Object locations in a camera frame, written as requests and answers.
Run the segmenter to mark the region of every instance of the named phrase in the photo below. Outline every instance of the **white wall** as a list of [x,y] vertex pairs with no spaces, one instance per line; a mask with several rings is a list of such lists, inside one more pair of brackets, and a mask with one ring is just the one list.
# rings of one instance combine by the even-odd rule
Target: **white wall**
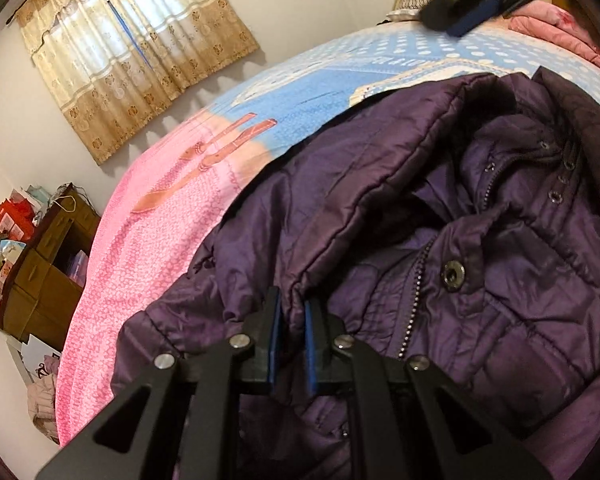
[[[11,186],[65,182],[86,188],[103,211],[129,164],[154,142],[229,88],[295,54],[382,21],[394,0],[230,0],[262,50],[190,88],[115,156],[98,167],[69,127],[20,31],[0,31],[0,200]],[[5,10],[10,14],[17,4]],[[33,478],[55,451],[27,417],[24,384],[0,334],[0,455],[20,480]]]

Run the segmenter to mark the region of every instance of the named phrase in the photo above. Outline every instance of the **triangular cutout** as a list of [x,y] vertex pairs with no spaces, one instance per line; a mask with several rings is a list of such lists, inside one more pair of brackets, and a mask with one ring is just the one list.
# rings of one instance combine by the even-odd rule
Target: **triangular cutout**
[[127,453],[136,435],[144,407],[149,400],[151,388],[144,386],[121,406],[95,434],[96,444],[119,453]]
[[459,454],[467,455],[493,443],[487,430],[443,389],[438,389],[436,399],[445,417],[449,433]]

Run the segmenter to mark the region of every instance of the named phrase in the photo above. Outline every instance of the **floral pattern curtain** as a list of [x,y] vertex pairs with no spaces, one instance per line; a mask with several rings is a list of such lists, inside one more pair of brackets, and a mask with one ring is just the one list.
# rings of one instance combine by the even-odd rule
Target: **floral pattern curtain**
[[259,48],[227,0],[110,3],[116,10],[107,0],[28,0],[16,15],[35,65],[98,164],[186,88]]

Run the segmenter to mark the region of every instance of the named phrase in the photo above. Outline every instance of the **metal screw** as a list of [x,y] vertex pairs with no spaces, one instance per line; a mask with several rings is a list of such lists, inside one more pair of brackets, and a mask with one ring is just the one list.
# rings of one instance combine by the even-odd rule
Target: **metal screw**
[[176,364],[176,358],[171,354],[160,354],[154,359],[154,365],[158,370],[167,370]]
[[417,372],[423,372],[429,368],[431,361],[426,355],[415,355],[409,359],[409,366]]
[[336,345],[340,350],[346,350],[347,348],[351,348],[355,341],[356,340],[352,335],[342,334],[333,340],[333,344]]
[[236,334],[231,339],[229,339],[229,344],[235,348],[247,348],[251,343],[251,338],[246,334]]

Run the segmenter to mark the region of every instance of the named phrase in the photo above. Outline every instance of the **red bag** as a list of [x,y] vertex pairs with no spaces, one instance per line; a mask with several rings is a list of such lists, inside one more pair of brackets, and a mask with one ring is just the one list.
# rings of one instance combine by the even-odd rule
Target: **red bag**
[[28,242],[35,227],[14,203],[5,200],[0,204],[0,233],[7,231],[10,240]]

